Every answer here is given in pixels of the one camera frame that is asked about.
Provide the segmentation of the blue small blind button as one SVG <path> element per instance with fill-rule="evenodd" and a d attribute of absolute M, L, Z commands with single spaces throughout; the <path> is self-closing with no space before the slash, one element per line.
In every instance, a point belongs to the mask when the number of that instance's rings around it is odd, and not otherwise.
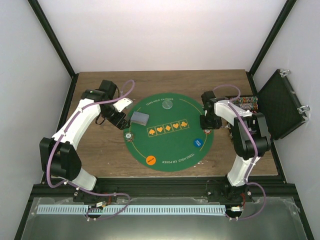
<path fill-rule="evenodd" d="M 203 141 L 201 138 L 196 138 L 196 139 L 193 141 L 193 145 L 194 145 L 196 148 L 202 148 L 203 145 L 204 145 L 204 141 Z"/>

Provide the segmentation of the orange big blind button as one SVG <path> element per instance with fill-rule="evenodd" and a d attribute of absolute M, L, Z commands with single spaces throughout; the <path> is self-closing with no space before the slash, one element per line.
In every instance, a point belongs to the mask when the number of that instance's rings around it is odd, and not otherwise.
<path fill-rule="evenodd" d="M 145 162 L 149 166 L 153 166 L 156 163 L 156 157 L 153 155 L 149 155 L 146 157 Z"/>

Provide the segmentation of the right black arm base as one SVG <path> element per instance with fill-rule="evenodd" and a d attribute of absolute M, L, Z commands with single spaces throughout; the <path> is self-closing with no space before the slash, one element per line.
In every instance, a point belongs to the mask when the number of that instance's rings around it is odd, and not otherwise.
<path fill-rule="evenodd" d="M 208 184 L 206 186 L 205 192 L 209 200 L 213 202 L 240 202 L 246 195 L 248 186 L 245 184 L 243 186 L 231 186 L 227 183 L 221 184 Z"/>

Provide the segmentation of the stack of poker chips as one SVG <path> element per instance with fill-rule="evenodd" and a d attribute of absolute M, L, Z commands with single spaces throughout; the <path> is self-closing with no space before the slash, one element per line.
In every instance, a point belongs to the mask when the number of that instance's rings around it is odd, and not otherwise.
<path fill-rule="evenodd" d="M 126 132 L 124 134 L 124 138 L 127 142 L 132 142 L 134 139 L 134 135 L 131 132 Z"/>

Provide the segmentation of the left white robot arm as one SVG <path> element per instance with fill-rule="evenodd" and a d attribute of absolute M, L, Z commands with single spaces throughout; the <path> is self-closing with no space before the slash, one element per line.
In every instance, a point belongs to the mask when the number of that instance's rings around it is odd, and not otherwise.
<path fill-rule="evenodd" d="M 85 190 L 84 195 L 91 202 L 101 198 L 102 189 L 96 185 L 97 178 L 83 169 L 77 148 L 92 121 L 99 117 L 119 130 L 130 126 L 123 112 L 133 103 L 128 95 L 128 92 L 119 90 L 114 82 L 103 80 L 99 88 L 87 89 L 82 93 L 75 111 L 52 137 L 44 137 L 40 141 L 41 166 L 51 188 L 59 186 L 51 181 L 55 177 L 61 179 L 61 184 Z"/>

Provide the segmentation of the blue playing card deck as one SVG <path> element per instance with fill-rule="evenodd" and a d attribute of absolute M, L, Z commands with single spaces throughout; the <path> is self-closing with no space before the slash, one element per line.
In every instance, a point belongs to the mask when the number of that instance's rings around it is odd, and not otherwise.
<path fill-rule="evenodd" d="M 148 123 L 149 117 L 150 116 L 146 113 L 134 111 L 130 118 L 130 121 L 135 124 L 146 126 Z"/>

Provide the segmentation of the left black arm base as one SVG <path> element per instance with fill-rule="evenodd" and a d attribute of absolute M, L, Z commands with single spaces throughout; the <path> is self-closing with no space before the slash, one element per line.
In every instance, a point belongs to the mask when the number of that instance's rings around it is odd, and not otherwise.
<path fill-rule="evenodd" d="M 94 204 L 98 202 L 114 202 L 117 199 L 116 196 L 98 196 L 86 193 L 81 190 L 73 190 L 73 201 L 74 202 L 83 202 L 87 204 Z"/>

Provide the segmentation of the clear dealer button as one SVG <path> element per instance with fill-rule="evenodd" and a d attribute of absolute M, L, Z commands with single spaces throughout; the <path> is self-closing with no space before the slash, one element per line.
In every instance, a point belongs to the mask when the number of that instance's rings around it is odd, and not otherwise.
<path fill-rule="evenodd" d="M 163 102 L 162 102 L 162 107 L 165 109 L 165 110 L 169 110 L 173 107 L 173 102 L 169 99 L 165 99 Z"/>

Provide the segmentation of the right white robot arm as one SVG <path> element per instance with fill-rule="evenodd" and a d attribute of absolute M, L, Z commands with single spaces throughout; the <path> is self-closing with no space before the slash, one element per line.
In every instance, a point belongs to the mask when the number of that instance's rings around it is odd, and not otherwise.
<path fill-rule="evenodd" d="M 253 167 L 271 148 L 267 121 L 263 113 L 244 110 L 230 99 L 217 98 L 213 91 L 204 92 L 201 100 L 204 114 L 199 122 L 205 132 L 222 128 L 222 120 L 230 126 L 236 157 L 226 175 L 229 184 L 222 188 L 222 195 L 232 202 L 240 196 L 239 187 L 248 183 Z"/>

